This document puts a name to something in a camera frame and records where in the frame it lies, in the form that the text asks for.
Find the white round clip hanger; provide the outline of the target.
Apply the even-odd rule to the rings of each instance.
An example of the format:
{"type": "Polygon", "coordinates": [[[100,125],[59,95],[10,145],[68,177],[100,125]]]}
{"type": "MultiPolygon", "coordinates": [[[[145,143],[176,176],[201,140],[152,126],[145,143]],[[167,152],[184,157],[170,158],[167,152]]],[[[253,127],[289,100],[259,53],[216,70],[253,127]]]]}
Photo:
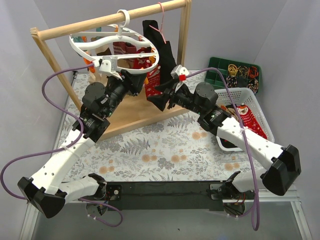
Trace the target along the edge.
{"type": "Polygon", "coordinates": [[[120,24],[110,24],[114,31],[81,31],[69,35],[69,44],[72,49],[89,64],[93,64],[93,56],[97,56],[95,49],[108,44],[111,55],[117,56],[117,67],[126,70],[131,74],[143,74],[152,71],[159,63],[159,52],[156,47],[146,37],[128,28],[130,15],[127,10],[118,11],[124,15],[124,22],[120,24]],[[150,53],[137,53],[140,48],[152,48],[150,53]],[[152,66],[142,69],[133,69],[133,59],[155,57],[152,66]]]}

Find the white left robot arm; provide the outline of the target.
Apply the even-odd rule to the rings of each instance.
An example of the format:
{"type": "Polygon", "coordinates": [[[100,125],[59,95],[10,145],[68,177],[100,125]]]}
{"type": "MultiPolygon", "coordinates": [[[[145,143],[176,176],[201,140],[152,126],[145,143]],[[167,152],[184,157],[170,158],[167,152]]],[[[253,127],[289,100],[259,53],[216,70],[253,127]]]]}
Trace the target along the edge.
{"type": "Polygon", "coordinates": [[[54,154],[30,178],[22,177],[18,188],[24,197],[46,218],[56,216],[65,204],[82,197],[102,200],[107,182],[95,173],[64,183],[63,179],[78,159],[91,148],[109,127],[108,118],[126,95],[137,96],[144,85],[146,73],[131,74],[121,70],[119,77],[110,76],[107,84],[88,85],[82,97],[79,121],[69,132],[62,150],[54,154]]]}

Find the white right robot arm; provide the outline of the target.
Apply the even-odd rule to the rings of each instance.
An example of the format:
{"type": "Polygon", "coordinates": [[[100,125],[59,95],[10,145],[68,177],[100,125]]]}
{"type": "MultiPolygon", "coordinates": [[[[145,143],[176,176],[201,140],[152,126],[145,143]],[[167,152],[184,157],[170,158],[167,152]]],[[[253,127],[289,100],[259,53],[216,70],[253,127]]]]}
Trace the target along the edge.
{"type": "Polygon", "coordinates": [[[261,171],[233,173],[217,190],[217,194],[237,199],[247,191],[266,189],[284,196],[301,173],[300,155],[293,145],[287,147],[268,141],[241,126],[238,119],[217,106],[218,94],[206,82],[199,83],[194,92],[175,79],[159,85],[159,95],[147,100],[160,111],[178,105],[199,115],[198,123],[207,132],[246,151],[262,165],[261,171]]]}

